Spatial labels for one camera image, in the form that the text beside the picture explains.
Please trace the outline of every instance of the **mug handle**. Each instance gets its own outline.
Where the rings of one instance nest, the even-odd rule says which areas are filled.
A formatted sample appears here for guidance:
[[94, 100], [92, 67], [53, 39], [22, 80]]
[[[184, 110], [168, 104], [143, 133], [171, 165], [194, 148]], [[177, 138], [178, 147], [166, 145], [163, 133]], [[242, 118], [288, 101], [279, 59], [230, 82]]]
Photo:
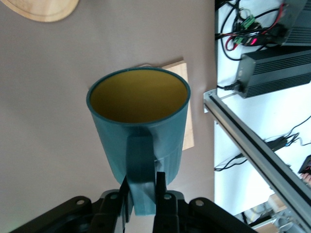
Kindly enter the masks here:
[[155, 215], [155, 155], [150, 133], [127, 138], [126, 177], [133, 197], [135, 214]]

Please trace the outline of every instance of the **red light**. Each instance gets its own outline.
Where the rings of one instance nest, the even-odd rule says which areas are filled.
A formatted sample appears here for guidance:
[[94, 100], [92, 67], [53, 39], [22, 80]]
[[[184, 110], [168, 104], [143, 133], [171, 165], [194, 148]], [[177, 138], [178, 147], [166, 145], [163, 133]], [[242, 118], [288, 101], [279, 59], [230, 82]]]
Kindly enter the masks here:
[[254, 38], [251, 45], [255, 44], [256, 41], [257, 41], [257, 38]]

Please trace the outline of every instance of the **mug rim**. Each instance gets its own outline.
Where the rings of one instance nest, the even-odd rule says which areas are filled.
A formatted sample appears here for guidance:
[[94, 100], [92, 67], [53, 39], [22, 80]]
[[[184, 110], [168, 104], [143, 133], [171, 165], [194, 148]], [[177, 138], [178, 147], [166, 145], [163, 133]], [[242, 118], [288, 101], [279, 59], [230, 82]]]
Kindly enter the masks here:
[[[111, 120], [111, 119], [108, 119], [100, 114], [98, 114], [92, 107], [91, 105], [91, 102], [90, 102], [90, 96], [92, 94], [92, 92], [95, 90], [95, 88], [101, 83], [103, 82], [104, 80], [114, 76], [114, 75], [117, 75], [119, 73], [124, 73], [124, 72], [128, 72], [128, 71], [132, 71], [132, 70], [155, 70], [155, 71], [160, 71], [160, 72], [164, 72], [164, 73], [168, 73], [170, 75], [173, 75], [174, 77], [176, 77], [177, 79], [179, 79], [183, 84], [184, 86], [186, 87], [186, 90], [187, 90], [187, 98], [186, 100], [184, 101], [184, 103], [180, 106], [180, 108], [178, 108], [175, 112], [173, 112], [172, 114], [169, 114], [168, 116], [166, 117], [163, 117], [163, 118], [160, 118], [160, 119], [157, 119], [157, 120], [153, 120], [153, 121], [146, 121], [146, 122], [138, 122], [138, 123], [128, 123], [128, 122], [120, 122], [120, 121], [115, 121], [115, 120]], [[143, 125], [151, 125], [151, 124], [157, 124], [161, 121], [164, 121], [166, 119], [169, 119], [171, 117], [173, 117], [174, 115], [178, 114], [188, 103], [189, 103], [189, 100], [190, 100], [190, 87], [189, 87], [189, 84], [181, 77], [179, 76], [178, 74], [176, 73], [173, 73], [171, 71], [168, 71], [168, 70], [165, 70], [165, 69], [161, 69], [161, 68], [157, 68], [157, 67], [134, 67], [134, 68], [128, 68], [128, 69], [122, 69], [122, 70], [118, 70], [118, 71], [115, 71], [115, 72], [112, 72], [110, 74], [107, 74], [105, 75], [104, 77], [100, 78], [99, 80], [97, 80], [93, 85], [92, 87], [89, 89], [89, 91], [87, 92], [87, 95], [86, 95], [86, 104], [87, 104], [87, 107], [88, 109], [90, 110], [90, 112], [92, 114], [94, 114], [96, 117], [102, 119], [102, 120], [105, 120], [107, 122], [110, 122], [110, 123], [114, 123], [114, 124], [119, 124], [119, 125], [125, 125], [125, 126], [143, 126]]]

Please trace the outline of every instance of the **mug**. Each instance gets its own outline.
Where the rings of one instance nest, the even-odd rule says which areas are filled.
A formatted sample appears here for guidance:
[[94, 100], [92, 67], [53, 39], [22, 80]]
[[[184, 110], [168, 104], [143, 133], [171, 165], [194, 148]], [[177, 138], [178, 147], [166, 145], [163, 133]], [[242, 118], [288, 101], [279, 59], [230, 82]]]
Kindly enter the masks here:
[[156, 172], [166, 184], [177, 175], [190, 88], [170, 71], [120, 70], [98, 80], [86, 98], [114, 177], [124, 177], [135, 214], [156, 213]]

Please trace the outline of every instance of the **teal cup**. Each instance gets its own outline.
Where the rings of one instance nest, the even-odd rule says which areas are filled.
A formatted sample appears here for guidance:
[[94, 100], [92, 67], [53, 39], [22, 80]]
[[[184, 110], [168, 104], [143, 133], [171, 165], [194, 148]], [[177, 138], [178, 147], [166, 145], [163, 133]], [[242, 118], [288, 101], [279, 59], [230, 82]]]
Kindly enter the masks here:
[[177, 175], [189, 85], [175, 73], [131, 68], [98, 80], [86, 98], [114, 177], [126, 176], [135, 214], [156, 213], [156, 173]]

